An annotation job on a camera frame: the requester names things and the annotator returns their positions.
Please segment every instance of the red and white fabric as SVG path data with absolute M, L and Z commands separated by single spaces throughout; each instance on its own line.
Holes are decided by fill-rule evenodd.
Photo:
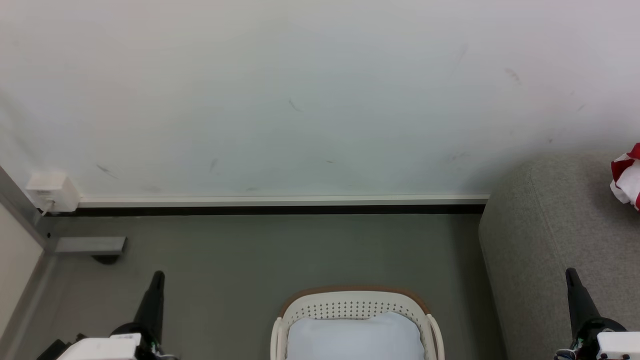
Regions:
M 633 150 L 611 162 L 611 191 L 622 201 L 640 211 L 640 143 Z

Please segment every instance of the floor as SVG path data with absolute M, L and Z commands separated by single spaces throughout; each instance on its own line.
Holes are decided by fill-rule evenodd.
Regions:
M 418 293 L 448 359 L 503 360 L 477 239 L 479 215 L 259 215 L 62 218 L 55 236 L 128 236 L 110 266 L 58 258 L 17 359 L 53 340 L 107 336 L 166 274 L 164 349 L 195 359 L 268 359 L 287 297 L 316 286 L 380 284 Z

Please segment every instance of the laundry basket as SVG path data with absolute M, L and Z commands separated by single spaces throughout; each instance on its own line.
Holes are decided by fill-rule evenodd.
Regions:
M 420 331 L 425 360 L 444 360 L 438 323 L 416 294 L 382 286 L 340 286 L 309 289 L 282 307 L 271 332 L 271 360 L 285 360 L 289 328 L 302 318 L 368 319 L 387 311 L 413 321 Z

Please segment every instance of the gray sofa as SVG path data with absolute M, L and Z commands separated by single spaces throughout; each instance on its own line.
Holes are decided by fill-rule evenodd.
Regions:
M 479 235 L 509 360 L 570 344 L 568 267 L 602 316 L 640 331 L 640 214 L 609 189 L 621 153 L 530 161 L 491 194 Z

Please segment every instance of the brown basket rim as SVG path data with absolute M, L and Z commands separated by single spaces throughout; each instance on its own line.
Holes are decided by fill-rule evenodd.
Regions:
M 425 315 L 431 314 L 431 312 L 429 311 L 429 308 L 424 303 L 424 301 L 418 296 L 418 294 L 414 293 L 411 290 L 402 289 L 402 288 L 390 288 L 388 286 L 375 286 L 375 285 L 374 286 L 368 286 L 368 285 L 345 285 L 344 286 L 343 285 L 343 286 L 322 286 L 319 288 L 311 288 L 311 289 L 299 291 L 295 293 L 293 296 L 289 297 L 287 301 L 285 301 L 284 305 L 280 310 L 280 314 L 278 314 L 278 317 L 280 318 L 283 317 L 285 312 L 289 308 L 289 306 L 293 304 L 294 301 L 300 299 L 301 297 L 305 297 L 307 295 L 320 294 L 320 293 L 337 293 L 341 291 L 378 291 L 378 292 L 385 292 L 385 293 L 401 294 L 415 301 L 415 303 L 418 304 L 418 306 L 420 306 L 420 308 L 422 309 Z

